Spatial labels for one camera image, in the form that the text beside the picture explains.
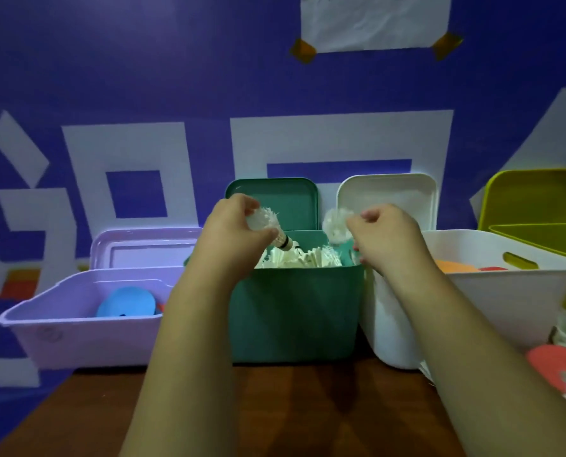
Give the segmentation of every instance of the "brown table surface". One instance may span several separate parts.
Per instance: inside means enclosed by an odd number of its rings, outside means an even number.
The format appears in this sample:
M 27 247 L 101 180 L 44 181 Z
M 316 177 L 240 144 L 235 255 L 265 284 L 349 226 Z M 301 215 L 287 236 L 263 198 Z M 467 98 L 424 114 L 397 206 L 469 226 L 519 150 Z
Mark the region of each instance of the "brown table surface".
M 0 443 L 0 457 L 116 456 L 144 372 L 77 371 Z M 365 348 L 333 364 L 235 372 L 239 456 L 464 455 L 427 379 Z

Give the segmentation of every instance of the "bin handle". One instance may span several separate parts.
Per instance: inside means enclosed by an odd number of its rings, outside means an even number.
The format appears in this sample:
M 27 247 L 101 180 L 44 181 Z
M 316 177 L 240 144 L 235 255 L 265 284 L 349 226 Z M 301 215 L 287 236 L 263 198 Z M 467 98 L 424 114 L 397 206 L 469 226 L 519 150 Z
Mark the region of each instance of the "bin handle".
M 503 253 L 503 261 L 518 269 L 539 269 L 539 265 L 535 261 L 527 260 L 522 256 L 513 254 L 512 252 Z

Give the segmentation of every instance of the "green lid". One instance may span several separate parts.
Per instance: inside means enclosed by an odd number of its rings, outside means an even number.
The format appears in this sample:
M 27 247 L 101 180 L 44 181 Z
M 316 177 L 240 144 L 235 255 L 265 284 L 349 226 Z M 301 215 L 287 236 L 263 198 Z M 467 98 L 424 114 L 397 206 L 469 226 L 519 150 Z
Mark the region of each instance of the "green lid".
M 321 229 L 319 192 L 307 178 L 252 178 L 234 180 L 226 188 L 226 199 L 240 192 L 260 201 L 277 214 L 284 231 Z
M 508 170 L 487 183 L 478 229 L 566 223 L 566 168 Z

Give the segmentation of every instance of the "forearm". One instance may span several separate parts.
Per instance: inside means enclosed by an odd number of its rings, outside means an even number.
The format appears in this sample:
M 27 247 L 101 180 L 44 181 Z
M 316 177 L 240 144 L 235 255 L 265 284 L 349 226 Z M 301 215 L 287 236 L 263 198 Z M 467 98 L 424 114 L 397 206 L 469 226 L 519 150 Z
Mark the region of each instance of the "forearm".
M 468 454 L 566 455 L 566 401 L 435 266 L 417 275 L 394 290 Z
M 171 292 L 122 456 L 235 454 L 231 287 L 208 272 L 188 266 Z

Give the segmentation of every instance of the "person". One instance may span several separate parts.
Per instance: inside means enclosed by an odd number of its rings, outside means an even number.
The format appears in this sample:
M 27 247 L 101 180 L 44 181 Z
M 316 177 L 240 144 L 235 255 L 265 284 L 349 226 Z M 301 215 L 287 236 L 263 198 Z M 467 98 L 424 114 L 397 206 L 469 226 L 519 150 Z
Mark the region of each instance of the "person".
M 236 453 L 228 301 L 276 237 L 249 230 L 258 207 L 235 194 L 207 219 L 168 300 L 121 456 Z M 347 224 L 406 311 L 466 453 L 566 457 L 566 400 L 438 269 L 416 222 L 379 205 Z

